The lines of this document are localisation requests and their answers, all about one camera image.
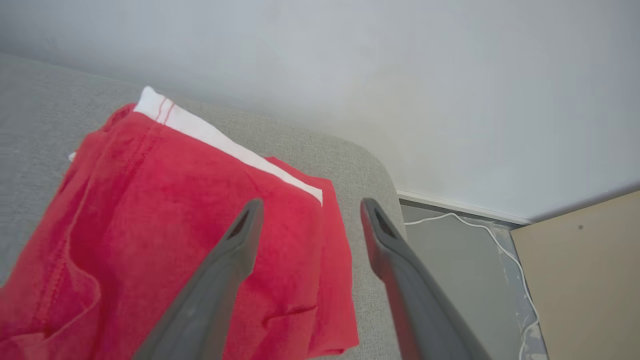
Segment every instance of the red cloth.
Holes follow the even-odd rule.
[[[0,290],[3,359],[129,359],[243,206],[264,199],[225,359],[306,359],[358,344],[351,253],[329,180],[308,193],[133,105],[89,134]]]

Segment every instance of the baseboard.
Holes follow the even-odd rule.
[[[503,214],[497,211],[477,208],[475,206],[461,204],[455,201],[439,199],[437,197],[432,197],[432,196],[423,195],[419,193],[407,192],[400,189],[396,189],[396,191],[400,199],[419,202],[421,204],[438,206],[439,208],[445,208],[445,209],[450,209],[455,211],[462,211],[464,213],[479,215],[481,217],[487,217],[487,218],[492,218],[492,219],[501,220],[501,221],[507,221],[514,224],[518,224],[518,225],[530,225],[535,222],[533,220],[516,217],[509,214]]]

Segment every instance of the gray fabric surface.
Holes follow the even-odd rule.
[[[141,90],[140,85],[0,54],[1,284],[55,193],[69,165],[67,156],[118,107],[136,102]],[[157,90],[254,152],[333,181],[353,255],[360,335],[360,345],[340,358],[399,359],[387,296],[369,267],[359,212],[360,200],[373,197],[405,234],[385,167],[340,138]]]

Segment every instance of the wire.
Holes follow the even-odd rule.
[[[495,235],[491,232],[491,230],[489,230],[488,227],[483,226],[483,225],[470,224],[470,223],[464,221],[456,213],[446,213],[446,214],[440,215],[438,217],[423,218],[423,219],[418,220],[418,221],[405,222],[404,224],[405,225],[416,225],[416,224],[419,224],[419,223],[422,223],[422,222],[425,222],[425,221],[438,220],[438,219],[449,217],[449,216],[453,216],[453,217],[457,218],[463,224],[467,224],[467,225],[469,225],[471,227],[481,227],[484,230],[486,230],[486,232],[489,233],[489,235],[491,235],[491,239],[493,239],[493,242],[496,244],[496,246],[498,246],[498,248],[500,250],[502,250],[507,256],[509,256],[509,259],[513,260],[513,262],[516,263],[516,265],[518,265],[518,269],[520,269],[520,276],[522,277],[522,286],[524,287],[524,293],[525,293],[525,295],[527,295],[527,300],[529,300],[529,303],[531,304],[531,309],[533,309],[533,313],[536,315],[536,320],[533,323],[529,324],[526,328],[524,328],[524,330],[521,333],[522,344],[520,345],[520,352],[518,353],[518,359],[522,359],[522,351],[524,350],[524,345],[525,345],[525,342],[527,341],[527,332],[529,332],[529,330],[533,329],[534,326],[539,324],[540,316],[538,315],[538,310],[533,305],[533,300],[531,300],[531,294],[529,294],[529,289],[527,287],[527,281],[524,279],[524,270],[522,270],[522,265],[516,259],[516,257],[514,255],[512,255],[512,253],[508,252],[504,247],[502,247],[502,245],[500,245],[498,240],[495,238]]]

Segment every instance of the gray couch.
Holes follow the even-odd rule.
[[[0,284],[8,278],[83,137],[142,85],[0,54]],[[359,203],[372,197],[404,234],[385,167],[349,141],[240,111],[181,99],[158,89],[241,145],[333,181],[353,255],[353,302],[360,345],[343,359],[399,359],[384,286],[369,267]]]

